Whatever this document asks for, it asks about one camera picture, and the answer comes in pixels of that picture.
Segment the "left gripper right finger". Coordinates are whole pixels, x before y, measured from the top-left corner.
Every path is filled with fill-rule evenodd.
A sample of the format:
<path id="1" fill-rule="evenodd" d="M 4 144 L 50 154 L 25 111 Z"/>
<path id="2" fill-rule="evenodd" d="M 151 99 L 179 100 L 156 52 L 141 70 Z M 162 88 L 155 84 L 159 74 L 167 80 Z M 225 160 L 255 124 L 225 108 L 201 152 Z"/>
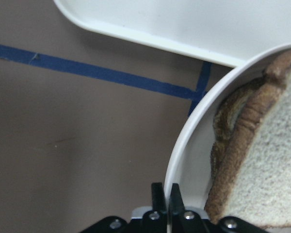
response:
<path id="1" fill-rule="evenodd" d="M 172 189 L 169 197 L 169 213 L 172 216 L 178 216 L 185 210 L 180 187 L 177 183 L 172 184 Z"/>

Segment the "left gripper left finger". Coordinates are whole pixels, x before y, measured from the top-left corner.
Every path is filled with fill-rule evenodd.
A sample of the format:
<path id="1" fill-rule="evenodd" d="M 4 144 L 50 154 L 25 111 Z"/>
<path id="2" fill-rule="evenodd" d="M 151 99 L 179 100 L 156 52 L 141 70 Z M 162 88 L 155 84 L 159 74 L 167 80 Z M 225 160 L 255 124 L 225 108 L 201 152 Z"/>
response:
<path id="1" fill-rule="evenodd" d="M 162 214 L 167 213 L 165 195 L 162 183 L 151 184 L 152 210 Z"/>

